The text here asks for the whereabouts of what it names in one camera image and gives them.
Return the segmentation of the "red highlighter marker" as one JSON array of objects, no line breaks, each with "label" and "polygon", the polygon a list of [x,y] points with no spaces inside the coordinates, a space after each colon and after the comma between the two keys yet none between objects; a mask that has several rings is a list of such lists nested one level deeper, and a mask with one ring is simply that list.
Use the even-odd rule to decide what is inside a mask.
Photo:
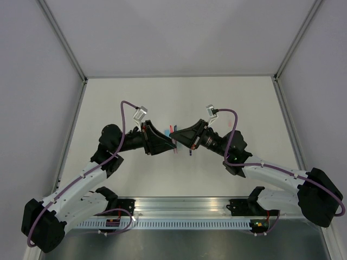
[{"label": "red highlighter marker", "polygon": [[[173,133],[174,132],[174,127],[172,125],[170,125],[170,133]],[[173,152],[174,154],[177,154],[177,142],[176,140],[172,139],[171,138],[171,141],[172,143],[176,146],[174,149],[173,149]]]}]

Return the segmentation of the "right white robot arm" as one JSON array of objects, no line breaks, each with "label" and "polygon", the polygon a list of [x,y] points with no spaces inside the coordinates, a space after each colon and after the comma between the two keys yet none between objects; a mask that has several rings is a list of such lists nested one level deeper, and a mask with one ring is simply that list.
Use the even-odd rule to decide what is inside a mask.
[{"label": "right white robot arm", "polygon": [[343,195],[323,170],[293,170],[271,164],[245,150],[247,143],[240,131],[232,129],[219,136],[207,122],[199,120],[191,127],[170,133],[170,137],[191,150],[202,146],[223,156],[224,167],[234,176],[278,187],[279,192],[263,187],[253,190],[247,201],[247,209],[253,215],[264,210],[293,209],[313,224],[327,228],[334,217],[346,213]]}]

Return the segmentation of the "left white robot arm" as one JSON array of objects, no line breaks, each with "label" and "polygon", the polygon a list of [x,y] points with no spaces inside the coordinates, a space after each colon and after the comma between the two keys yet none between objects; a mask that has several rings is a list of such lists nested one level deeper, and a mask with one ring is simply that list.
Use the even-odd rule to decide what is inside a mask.
[{"label": "left white robot arm", "polygon": [[[149,120],[128,133],[115,124],[105,126],[97,151],[78,175],[40,201],[31,199],[26,203],[21,231],[27,237],[27,245],[50,252],[71,229],[88,218],[102,212],[107,216],[115,214],[118,196],[98,185],[123,163],[119,152],[139,148],[146,154],[158,155],[175,149],[176,145]],[[88,196],[92,188],[97,189]]]}]

